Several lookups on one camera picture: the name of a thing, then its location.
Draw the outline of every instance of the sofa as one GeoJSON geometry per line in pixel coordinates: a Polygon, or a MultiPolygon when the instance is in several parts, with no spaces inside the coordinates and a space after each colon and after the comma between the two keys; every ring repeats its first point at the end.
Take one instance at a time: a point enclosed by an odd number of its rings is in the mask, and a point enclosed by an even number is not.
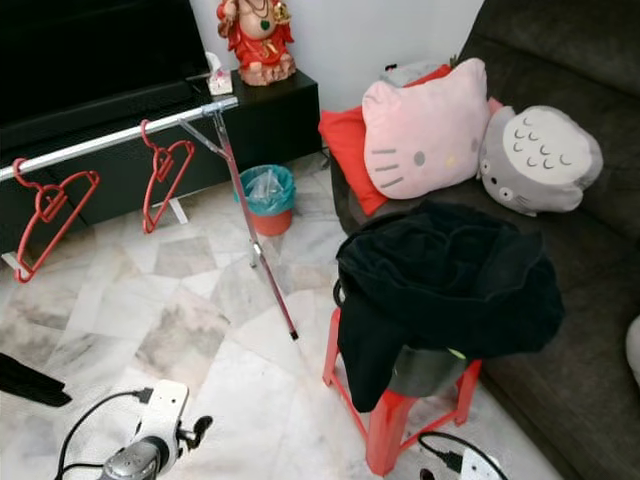
{"type": "MultiPolygon", "coordinates": [[[[520,215],[475,180],[426,195],[544,235],[566,317],[541,352],[485,362],[483,382],[566,479],[640,478],[640,389],[625,349],[640,315],[639,18],[632,0],[486,0],[460,59],[484,60],[489,94],[516,112],[551,105],[571,116],[599,141],[604,169],[565,214],[520,215]]],[[[351,233],[370,217],[335,159],[331,176],[351,233]]]]}

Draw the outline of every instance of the plastic stool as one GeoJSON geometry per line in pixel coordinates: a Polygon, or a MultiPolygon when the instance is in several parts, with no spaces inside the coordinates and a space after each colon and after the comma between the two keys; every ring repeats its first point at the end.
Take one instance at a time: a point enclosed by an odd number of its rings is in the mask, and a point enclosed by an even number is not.
{"type": "Polygon", "coordinates": [[[460,426],[467,421],[473,393],[478,382],[478,375],[482,366],[481,360],[474,360],[465,370],[457,382],[458,403],[454,411],[440,417],[427,425],[409,439],[402,442],[405,425],[409,411],[418,398],[399,395],[391,390],[385,390],[378,401],[376,408],[371,412],[369,430],[365,428],[360,414],[351,403],[351,397],[347,389],[335,374],[335,364],[338,358],[338,327],[340,325],[340,309],[336,308],[331,316],[331,328],[329,331],[329,345],[324,364],[322,379],[327,385],[335,384],[340,395],[347,402],[351,416],[362,434],[367,446],[367,463],[375,475],[384,476],[393,470],[398,456],[411,445],[416,443],[421,433],[435,430],[449,423],[451,420],[460,426]]]}

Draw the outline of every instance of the tv cabinet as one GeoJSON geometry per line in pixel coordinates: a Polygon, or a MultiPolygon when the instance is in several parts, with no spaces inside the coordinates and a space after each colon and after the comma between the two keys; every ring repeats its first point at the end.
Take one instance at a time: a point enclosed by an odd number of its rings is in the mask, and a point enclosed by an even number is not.
{"type": "MultiPolygon", "coordinates": [[[[238,106],[227,110],[224,119],[240,171],[260,164],[288,162],[320,150],[321,139],[317,128],[320,111],[316,82],[300,71],[268,87],[245,85],[237,72],[232,72],[232,79],[233,95],[238,98],[238,106]]],[[[0,166],[10,165],[18,157],[42,155],[130,127],[143,118],[154,120],[212,101],[204,81],[193,83],[191,88],[193,95],[188,101],[170,107],[147,109],[117,121],[21,147],[5,150],[0,143],[0,166]]],[[[216,139],[210,119],[195,121],[193,125],[209,138],[216,139]]],[[[175,196],[186,195],[229,179],[224,160],[199,145],[182,128],[159,132],[151,138],[160,146],[169,146],[185,138],[196,144],[195,156],[175,196]]],[[[59,183],[81,170],[95,170],[99,173],[101,183],[98,189],[71,227],[71,230],[77,230],[141,209],[152,171],[151,158],[151,150],[138,139],[26,174],[25,177],[45,185],[59,183]]],[[[166,191],[155,188],[153,200],[161,201],[166,191]]],[[[78,185],[66,193],[73,206],[82,198],[84,190],[78,185]]],[[[0,183],[0,253],[17,249],[24,227],[34,212],[34,196],[35,190],[26,189],[17,182],[8,180],[0,183]]],[[[59,224],[65,218],[65,214],[61,212],[57,217],[59,224]]],[[[59,224],[40,225],[33,232],[31,241],[48,242],[59,224]]]]}

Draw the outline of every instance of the metal rail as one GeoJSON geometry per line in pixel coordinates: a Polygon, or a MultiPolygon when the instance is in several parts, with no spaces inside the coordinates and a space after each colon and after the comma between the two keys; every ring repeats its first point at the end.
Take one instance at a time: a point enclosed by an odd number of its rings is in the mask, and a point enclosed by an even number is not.
{"type": "MultiPolygon", "coordinates": [[[[218,100],[216,102],[203,105],[202,107],[193,108],[191,110],[187,110],[175,115],[170,115],[168,117],[155,120],[153,122],[149,122],[146,126],[146,131],[147,133],[159,132],[161,130],[166,130],[167,128],[179,126],[180,121],[189,122],[198,120],[202,117],[210,117],[216,111],[224,110],[237,104],[238,99],[236,97],[218,100]]],[[[62,148],[60,150],[56,150],[54,152],[50,152],[45,155],[40,155],[39,157],[27,160],[26,162],[22,163],[22,165],[20,165],[20,173],[24,174],[33,172],[35,170],[40,170],[41,168],[50,167],[51,165],[70,160],[72,158],[80,157],[92,152],[97,152],[98,150],[102,150],[103,148],[128,142],[129,140],[139,138],[140,135],[140,126],[136,125],[135,127],[110,133],[109,135],[96,137],[86,142],[71,145],[70,147],[62,148]]],[[[13,168],[11,166],[5,167],[0,170],[0,182],[11,179],[13,179],[13,168]]]]}

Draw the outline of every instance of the red statue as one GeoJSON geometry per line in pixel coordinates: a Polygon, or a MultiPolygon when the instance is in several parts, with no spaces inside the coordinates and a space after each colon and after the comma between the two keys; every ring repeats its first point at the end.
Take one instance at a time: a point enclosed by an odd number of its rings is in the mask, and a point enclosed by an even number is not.
{"type": "Polygon", "coordinates": [[[280,0],[222,0],[218,33],[229,39],[249,85],[269,85],[296,71],[287,43],[293,42],[291,15],[280,0]]]}

